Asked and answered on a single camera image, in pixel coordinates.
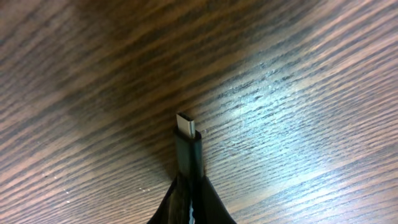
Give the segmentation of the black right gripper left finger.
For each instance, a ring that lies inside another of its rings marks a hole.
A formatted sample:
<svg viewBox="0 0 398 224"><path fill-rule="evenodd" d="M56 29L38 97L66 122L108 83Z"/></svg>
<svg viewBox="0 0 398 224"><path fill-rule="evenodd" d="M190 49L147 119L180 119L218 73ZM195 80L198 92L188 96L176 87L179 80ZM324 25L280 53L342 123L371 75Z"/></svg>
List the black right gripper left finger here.
<svg viewBox="0 0 398 224"><path fill-rule="evenodd" d="M188 180L177 175L147 224L189 224L191 202Z"/></svg>

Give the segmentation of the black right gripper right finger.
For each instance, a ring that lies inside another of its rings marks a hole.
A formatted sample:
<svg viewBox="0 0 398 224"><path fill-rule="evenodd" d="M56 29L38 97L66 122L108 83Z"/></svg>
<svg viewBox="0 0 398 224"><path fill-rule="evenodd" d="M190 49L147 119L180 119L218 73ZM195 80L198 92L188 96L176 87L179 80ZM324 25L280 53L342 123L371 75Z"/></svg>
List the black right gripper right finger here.
<svg viewBox="0 0 398 224"><path fill-rule="evenodd" d="M201 181L200 191L200 216L203 219L200 223L236 224L207 176Z"/></svg>

